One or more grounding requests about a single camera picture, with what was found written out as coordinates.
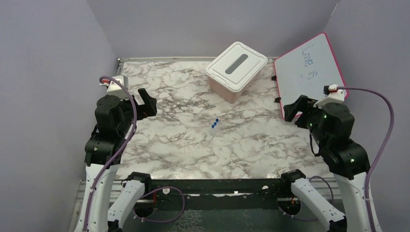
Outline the white plastic lid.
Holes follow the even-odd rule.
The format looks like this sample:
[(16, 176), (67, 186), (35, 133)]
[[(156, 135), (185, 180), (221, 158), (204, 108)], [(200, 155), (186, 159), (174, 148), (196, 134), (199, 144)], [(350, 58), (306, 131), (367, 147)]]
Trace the white plastic lid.
[(234, 42), (205, 68), (205, 73), (229, 91), (239, 92), (267, 63), (266, 56)]

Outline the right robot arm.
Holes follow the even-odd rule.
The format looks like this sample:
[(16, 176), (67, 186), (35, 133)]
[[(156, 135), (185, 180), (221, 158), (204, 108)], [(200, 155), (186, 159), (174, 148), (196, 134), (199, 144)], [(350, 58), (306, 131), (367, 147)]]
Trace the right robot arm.
[(342, 196), (344, 212), (331, 205), (299, 170), (284, 173), (279, 183), (282, 195), (296, 195), (317, 217), (327, 232), (380, 232), (372, 209), (370, 187), (365, 184), (370, 164), (365, 149), (354, 142), (351, 131), (354, 116), (344, 105), (343, 94), (330, 93), (321, 101), (301, 95), (283, 107), (285, 121), (301, 115), (295, 124), (309, 130), (323, 158), (334, 175)]

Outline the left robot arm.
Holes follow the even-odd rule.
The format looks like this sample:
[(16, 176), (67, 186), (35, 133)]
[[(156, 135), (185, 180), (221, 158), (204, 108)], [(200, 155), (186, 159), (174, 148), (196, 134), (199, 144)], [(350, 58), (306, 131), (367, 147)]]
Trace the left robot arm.
[(76, 232), (119, 231), (120, 212), (110, 217), (109, 201), (126, 135), (134, 129), (132, 106), (136, 106), (137, 120), (157, 114), (157, 100), (144, 88), (138, 89), (138, 93), (144, 102), (141, 105), (134, 98), (121, 99), (115, 95), (105, 95), (96, 103), (97, 124), (85, 145), (86, 190)]

